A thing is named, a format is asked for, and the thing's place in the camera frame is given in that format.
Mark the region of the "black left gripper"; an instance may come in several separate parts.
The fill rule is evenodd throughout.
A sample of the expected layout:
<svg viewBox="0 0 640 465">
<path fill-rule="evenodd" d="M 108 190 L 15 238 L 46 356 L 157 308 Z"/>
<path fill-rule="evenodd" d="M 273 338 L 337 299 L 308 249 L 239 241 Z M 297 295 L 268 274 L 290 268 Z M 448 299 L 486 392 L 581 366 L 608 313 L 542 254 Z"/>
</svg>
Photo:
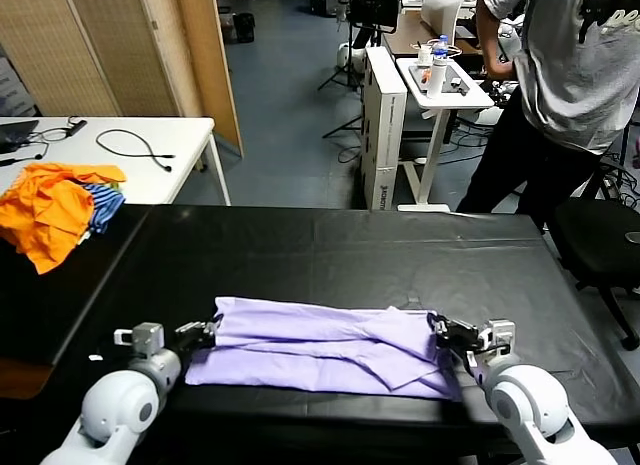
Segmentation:
<svg viewBox="0 0 640 465">
<path fill-rule="evenodd" d="M 206 324 L 202 321 L 192 321 L 179 326 L 174 330 L 176 336 L 172 342 L 172 351 L 180 358 L 191 358 L 194 353 L 202 349 L 210 349 L 215 346 L 215 335 L 224 318 L 223 313 L 215 315 Z M 202 330 L 204 333 L 187 334 L 193 330 Z"/>
</svg>

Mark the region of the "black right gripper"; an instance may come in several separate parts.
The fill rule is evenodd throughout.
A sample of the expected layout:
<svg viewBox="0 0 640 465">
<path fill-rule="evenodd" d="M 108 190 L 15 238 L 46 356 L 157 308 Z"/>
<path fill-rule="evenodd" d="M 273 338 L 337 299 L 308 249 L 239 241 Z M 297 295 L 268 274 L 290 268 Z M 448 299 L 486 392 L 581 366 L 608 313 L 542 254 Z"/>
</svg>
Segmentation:
<svg viewBox="0 0 640 465">
<path fill-rule="evenodd" d="M 468 352 L 473 354 L 485 350 L 485 339 L 475 325 L 462 320 L 448 319 L 439 313 L 429 312 L 427 323 L 431 328 L 437 346 L 446 346 L 459 358 L 465 358 Z"/>
</svg>

